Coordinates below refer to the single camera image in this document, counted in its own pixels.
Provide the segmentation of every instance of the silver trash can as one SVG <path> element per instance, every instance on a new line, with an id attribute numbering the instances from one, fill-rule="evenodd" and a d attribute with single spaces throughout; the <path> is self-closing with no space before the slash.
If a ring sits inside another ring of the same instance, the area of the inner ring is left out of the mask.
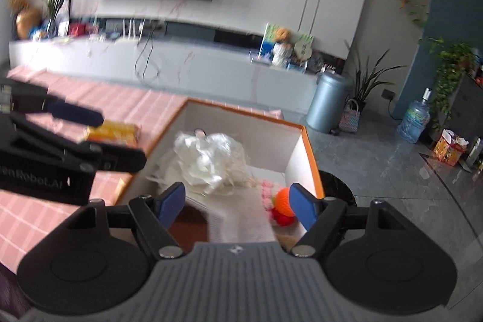
<path id="1" fill-rule="evenodd" d="M 353 83 L 342 75 L 326 72 L 320 75 L 317 84 L 306 121 L 310 128 L 328 134 L 339 125 Z"/>

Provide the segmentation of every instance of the orange ball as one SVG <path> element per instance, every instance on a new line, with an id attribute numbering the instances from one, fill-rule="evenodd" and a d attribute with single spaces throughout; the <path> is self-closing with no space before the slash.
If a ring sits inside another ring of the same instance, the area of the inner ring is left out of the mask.
<path id="1" fill-rule="evenodd" d="M 295 217 L 295 213 L 290 208 L 289 193 L 290 189 L 288 187 L 281 189 L 275 196 L 273 207 L 284 216 Z"/>

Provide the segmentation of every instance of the gold vase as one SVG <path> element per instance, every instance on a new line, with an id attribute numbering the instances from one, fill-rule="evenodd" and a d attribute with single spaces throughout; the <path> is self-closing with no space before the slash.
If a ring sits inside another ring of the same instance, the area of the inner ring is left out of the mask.
<path id="1" fill-rule="evenodd" d="M 28 39 L 28 32 L 42 23 L 42 11 L 38 8 L 26 7 L 17 14 L 17 34 L 22 40 Z"/>

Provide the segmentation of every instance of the pink cloth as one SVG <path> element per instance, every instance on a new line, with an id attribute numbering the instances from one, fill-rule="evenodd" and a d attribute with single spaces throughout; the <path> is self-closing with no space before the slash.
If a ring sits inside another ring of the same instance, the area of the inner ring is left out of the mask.
<path id="1" fill-rule="evenodd" d="M 24 66 L 12 70 L 9 77 L 46 86 L 49 93 L 64 97 L 66 101 L 100 110 L 106 119 L 141 126 L 139 145 L 144 150 L 155 143 L 187 99 L 161 91 L 32 71 Z M 264 112 L 235 107 L 274 118 L 282 117 L 281 111 Z M 30 120 L 74 141 L 80 141 L 84 136 L 85 127 L 55 120 L 50 115 L 33 115 Z M 97 173 L 91 198 L 102 198 L 107 205 L 114 205 L 123 185 L 130 178 L 130 174 Z M 0 262 L 15 272 L 22 257 L 74 210 L 75 206 L 0 191 Z"/>

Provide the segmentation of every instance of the black cable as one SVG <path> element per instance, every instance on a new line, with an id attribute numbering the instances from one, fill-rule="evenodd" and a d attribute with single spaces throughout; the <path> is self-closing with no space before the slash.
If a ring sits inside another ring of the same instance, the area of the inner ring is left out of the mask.
<path id="1" fill-rule="evenodd" d="M 148 69 L 148 66 L 149 66 L 149 60 L 151 58 L 151 55 L 153 53 L 153 50 L 154 50 L 154 40 L 153 40 L 153 34 L 156 30 L 156 25 L 153 27 L 151 33 L 149 33 L 149 36 L 148 36 L 148 39 L 146 40 L 146 44 L 144 44 L 144 47 L 142 48 L 141 52 L 139 53 L 139 56 L 137 57 L 136 59 L 136 63 L 134 63 L 134 72 L 136 74 L 136 77 L 137 79 L 144 85 L 145 82 L 154 82 L 158 79 L 159 75 L 161 74 L 161 71 L 159 69 L 159 66 L 154 63 L 154 66 L 155 69 L 156 69 L 156 75 L 153 77 L 153 78 L 150 78 L 148 80 L 146 80 L 146 71 Z M 151 42 L 151 49 L 149 51 L 149 54 L 148 54 L 148 58 L 146 59 L 146 63 L 144 65 L 144 70 L 142 71 L 142 74 L 139 73 L 138 71 L 138 63 L 139 63 L 139 60 L 141 59 L 141 56 L 143 56 L 144 54 L 144 51 L 146 51 L 146 48 L 149 44 L 149 42 Z"/>
<path id="2" fill-rule="evenodd" d="M 396 120 L 397 122 L 401 122 L 402 119 L 396 119 L 394 116 L 392 116 L 391 110 L 390 110 L 391 103 L 392 103 L 392 100 L 389 100 L 389 103 L 387 104 L 387 113 L 392 119 Z"/>

